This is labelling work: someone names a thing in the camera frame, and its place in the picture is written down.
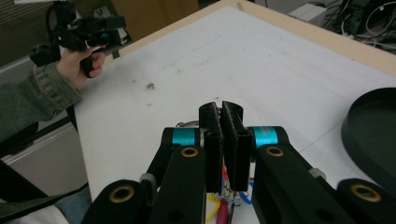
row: person's arm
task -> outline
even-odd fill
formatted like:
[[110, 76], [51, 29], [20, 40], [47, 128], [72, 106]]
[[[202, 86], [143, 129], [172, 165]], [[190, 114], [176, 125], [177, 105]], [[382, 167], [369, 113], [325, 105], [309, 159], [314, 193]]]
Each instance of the person's arm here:
[[[66, 50], [62, 59], [35, 67], [19, 83], [0, 86], [0, 143], [40, 120], [52, 119], [81, 99], [78, 89], [87, 80], [79, 62], [90, 56], [92, 49], [83, 52]], [[102, 73], [103, 53], [92, 56], [90, 77]]]

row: yellow object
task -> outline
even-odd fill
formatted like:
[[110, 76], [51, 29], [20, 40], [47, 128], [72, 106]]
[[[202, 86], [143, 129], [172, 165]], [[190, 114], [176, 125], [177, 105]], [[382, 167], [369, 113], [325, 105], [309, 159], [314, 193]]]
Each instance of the yellow object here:
[[209, 213], [209, 215], [206, 217], [205, 222], [209, 222], [210, 220], [212, 220], [212, 218], [215, 216], [215, 214], [218, 212], [219, 208], [220, 208], [220, 200], [212, 194], [208, 194], [206, 195], [206, 199], [212, 203], [215, 204], [215, 208], [213, 208], [213, 210]]

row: human hand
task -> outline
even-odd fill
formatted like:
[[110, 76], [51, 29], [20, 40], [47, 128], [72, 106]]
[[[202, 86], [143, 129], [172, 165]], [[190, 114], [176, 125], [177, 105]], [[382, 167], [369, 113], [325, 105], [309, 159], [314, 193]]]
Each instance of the human hand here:
[[102, 74], [102, 65], [105, 62], [105, 54], [103, 52], [92, 53], [93, 48], [85, 49], [84, 51], [73, 51], [70, 49], [64, 50], [64, 55], [56, 64], [58, 72], [77, 90], [87, 80], [84, 71], [79, 62], [90, 57], [92, 60], [92, 70], [89, 73], [90, 77], [97, 77]]

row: white tabletop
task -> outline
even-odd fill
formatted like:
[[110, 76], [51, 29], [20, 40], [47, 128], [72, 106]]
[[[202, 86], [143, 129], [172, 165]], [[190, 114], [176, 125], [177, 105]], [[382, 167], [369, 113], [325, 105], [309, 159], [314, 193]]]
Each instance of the white tabletop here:
[[244, 107], [246, 126], [283, 126], [333, 187], [370, 180], [345, 152], [341, 124], [359, 96], [394, 86], [395, 76], [222, 7], [107, 64], [81, 90], [76, 116], [92, 197], [113, 181], [138, 180], [163, 128], [223, 100]]

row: blue tape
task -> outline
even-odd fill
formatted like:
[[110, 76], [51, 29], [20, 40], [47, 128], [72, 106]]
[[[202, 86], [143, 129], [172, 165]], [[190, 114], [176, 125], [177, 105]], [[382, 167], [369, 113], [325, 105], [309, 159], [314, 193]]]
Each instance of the blue tape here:
[[256, 147], [268, 144], [277, 144], [277, 134], [274, 127], [271, 126], [257, 126], [252, 127], [256, 137]]
[[175, 128], [172, 142], [182, 146], [195, 145], [195, 128]]

